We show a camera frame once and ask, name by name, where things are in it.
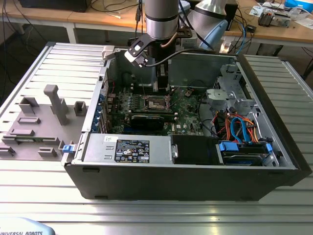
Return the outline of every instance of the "black cable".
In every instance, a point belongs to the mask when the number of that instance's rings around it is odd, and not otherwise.
[[[5,6],[6,0],[3,1],[3,6],[2,6],[2,27],[3,27],[3,43],[4,43],[4,85],[3,85],[3,91],[2,91],[2,96],[0,97],[0,103],[4,100],[4,92],[5,92],[5,85],[6,85],[6,72],[7,72],[7,67],[6,67],[6,45],[5,45],[5,28],[4,28],[4,6]]]
[[[8,51],[6,52],[7,55],[9,55],[13,60],[15,60],[16,62],[18,62],[19,64],[21,65],[24,65],[24,66],[30,66],[29,64],[26,64],[26,63],[23,63],[21,61],[19,61],[17,58],[15,58],[12,54],[10,54]]]
[[[140,18],[141,18],[141,12],[140,12],[140,4],[138,5],[137,7],[137,10],[136,10],[136,15],[135,15],[135,21],[136,21],[136,27],[135,27],[135,41],[137,39],[137,30],[138,30],[138,23],[140,21]]]
[[[5,4],[5,6],[4,6],[4,12],[5,12],[6,18],[8,19],[7,24],[8,24],[8,25],[10,24],[11,27],[13,28],[13,31],[17,33],[17,35],[18,35],[18,37],[19,37],[21,43],[26,47],[27,52],[28,52],[29,54],[31,54],[32,56],[37,57],[38,55],[35,55],[35,54],[33,54],[32,52],[30,52],[29,49],[28,49],[28,47],[33,48],[33,49],[34,49],[35,51],[37,51],[38,53],[40,53],[40,51],[39,51],[37,48],[33,47],[32,45],[28,45],[28,46],[27,46],[27,45],[23,42],[23,40],[22,40],[22,35],[15,29],[14,25],[12,25],[12,23],[11,23],[11,21],[10,21],[10,18],[9,18],[9,16],[8,16],[8,13],[6,12],[6,4]],[[9,54],[9,55],[10,55],[14,60],[16,60],[18,63],[23,64],[22,62],[18,61],[15,57],[13,57],[11,54]]]
[[[309,52],[311,52],[311,53],[313,53],[313,51],[311,51],[311,50],[307,49],[306,47],[304,47],[304,49],[305,49],[305,50],[308,50],[308,51],[309,51]]]
[[[23,40],[22,40],[22,34],[20,34],[20,33],[14,28],[14,25],[12,25],[12,23],[11,23],[11,21],[10,21],[10,18],[9,18],[9,16],[8,16],[8,13],[6,12],[6,6],[4,6],[4,12],[5,12],[5,14],[6,14],[6,17],[7,17],[8,21],[9,21],[8,23],[9,23],[9,24],[11,25],[11,27],[14,29],[13,31],[15,31],[15,32],[17,33],[17,35],[18,35],[18,37],[19,37],[21,43],[22,43],[24,46],[26,46],[26,44],[25,44],[25,43],[23,42]],[[40,51],[39,51],[37,48],[33,47],[32,45],[28,45],[28,47],[33,48],[35,51],[37,51],[38,53],[40,53]],[[35,55],[35,54],[31,53],[31,52],[29,51],[28,47],[26,46],[26,50],[28,51],[28,53],[31,54],[32,56],[37,57],[38,55]]]
[[[305,68],[305,70],[304,70],[304,75],[307,73],[307,71],[308,71],[308,69],[309,69],[309,67],[310,67],[310,65],[311,65],[311,63],[313,62],[313,58],[311,59],[311,61],[308,63],[308,65],[307,65],[307,67]]]
[[[143,0],[140,1],[140,10],[141,10],[141,35],[143,35]]]
[[[20,12],[20,14],[24,17],[25,20],[27,20],[27,22],[34,28],[34,30],[36,30],[36,32],[39,34],[39,36],[47,43],[47,40],[43,37],[43,35],[37,30],[37,28],[28,20],[28,18],[20,11],[20,9],[18,8],[18,6],[16,6],[15,1],[12,1],[16,7],[16,9]]]
[[[94,2],[90,5],[90,7],[91,7],[93,10],[95,10],[95,11],[100,11],[100,12],[121,11],[121,10],[124,10],[124,9],[129,8],[129,7],[132,7],[132,6],[138,6],[138,4],[134,4],[134,5],[130,5],[130,6],[125,6],[125,7],[120,8],[120,9],[115,9],[115,10],[112,10],[112,11],[102,11],[102,10],[99,10],[99,9],[96,9],[96,8],[93,7],[93,5],[94,5],[97,1],[99,1],[99,0],[94,1]]]
[[[176,51],[175,53],[169,55],[168,57],[166,57],[165,59],[155,63],[155,64],[150,64],[150,65],[145,65],[145,67],[155,67],[155,66],[158,66],[160,64],[163,64],[165,61],[173,58],[174,56],[176,55],[179,55],[183,52],[188,52],[188,51],[192,51],[192,52],[205,52],[206,54],[215,54],[214,51],[211,51],[211,50],[206,50],[206,49],[203,49],[203,48],[188,48],[188,49],[184,49],[184,50],[180,50],[180,51]]]
[[[127,0],[124,0],[124,1],[122,1],[121,3],[112,3],[112,4],[109,4],[109,5],[105,6],[105,9],[107,9],[109,6],[121,5],[121,4],[125,3],[126,1],[127,1]]]
[[[303,49],[303,51],[309,56],[309,57],[311,57],[311,58],[313,58],[313,55],[310,55],[310,54],[308,54],[308,52],[304,49],[305,47],[302,47],[302,49]]]
[[[187,26],[186,23],[185,23],[185,21],[184,21],[184,19],[180,16],[180,14],[178,14],[178,18],[179,18],[179,20],[182,22],[182,24],[183,24],[184,26]]]
[[[187,14],[186,14],[184,8],[182,7],[182,4],[181,4],[180,0],[179,0],[178,2],[179,2],[180,9],[181,9],[181,11],[182,11],[182,13],[183,13],[183,15],[184,15],[184,17],[185,17],[185,19],[186,19],[186,21],[187,21],[189,27],[190,27],[192,30],[194,30],[194,28],[192,27],[190,21],[188,20]],[[206,40],[204,40],[197,32],[196,32],[196,35],[197,35],[197,37],[198,37],[205,45],[207,45],[210,49],[214,50],[214,48],[213,48]]]
[[[310,65],[310,63],[313,61],[312,60],[309,62],[304,74],[303,74],[303,80],[306,80],[308,78],[308,76],[310,75],[310,73],[313,71],[313,63]]]
[[[212,131],[210,128],[208,128],[208,127],[204,124],[204,122],[205,122],[205,121],[208,121],[209,119],[205,119],[205,120],[202,121],[201,118],[200,118],[200,106],[201,106],[201,104],[202,104],[202,100],[203,100],[204,97],[205,97],[205,93],[202,95],[202,97],[201,97],[201,99],[200,99],[199,106],[198,106],[198,117],[199,117],[199,121],[200,121],[200,123],[202,124],[202,126],[203,126],[205,129],[207,129],[207,130],[211,133],[212,136],[214,136],[214,137],[216,137],[216,138],[219,139],[219,137],[216,135],[216,133],[214,133],[214,131]]]

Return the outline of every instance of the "motherboard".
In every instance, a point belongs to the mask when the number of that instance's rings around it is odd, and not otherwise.
[[[198,117],[199,94],[173,87],[168,94],[122,88],[108,94],[104,110],[108,133],[131,135],[203,135]]]

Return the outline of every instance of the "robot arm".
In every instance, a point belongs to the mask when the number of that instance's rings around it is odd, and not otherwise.
[[[213,45],[222,37],[227,27],[225,4],[226,0],[203,0],[188,15],[193,29],[207,42],[201,42],[200,47],[207,49],[208,43]],[[192,37],[190,28],[178,27],[179,0],[146,0],[145,14],[147,34],[125,53],[131,63],[140,67],[148,62],[144,49],[158,62],[175,52],[176,39]]]

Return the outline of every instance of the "blue cable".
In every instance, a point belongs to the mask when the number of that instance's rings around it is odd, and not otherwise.
[[[235,134],[235,132],[234,132],[234,123],[235,123],[235,121],[236,121],[237,119],[241,122],[241,125],[243,126],[243,135],[244,135],[245,141],[246,141],[246,142],[251,142],[250,137],[249,137],[249,135],[248,135],[247,132],[246,132],[246,124],[245,124],[244,120],[242,120],[242,118],[240,118],[240,117],[235,117],[235,118],[233,118],[233,120],[232,120],[231,123],[230,123],[230,132],[231,132],[232,136],[233,136],[236,140],[238,140],[239,143],[242,143],[241,139],[239,139],[238,136],[236,136],[236,134]]]
[[[244,25],[242,24],[242,23],[240,23],[240,22],[238,22],[238,21],[236,21],[238,24],[240,24],[241,25],[241,27],[243,28],[243,33],[244,33],[244,39],[243,39],[243,42],[241,43],[241,47],[239,48],[239,51],[237,51],[237,53],[236,53],[236,55],[238,55],[239,54],[239,52],[242,50],[242,48],[243,48],[243,46],[244,46],[244,44],[245,44],[245,39],[246,39],[246,30],[245,30],[245,27],[244,27]]]

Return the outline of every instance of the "blue box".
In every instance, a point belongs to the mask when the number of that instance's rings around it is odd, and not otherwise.
[[[298,0],[286,0],[285,1],[285,7],[301,7],[308,12],[313,11],[313,1],[312,0],[307,0],[307,1],[298,1]]]

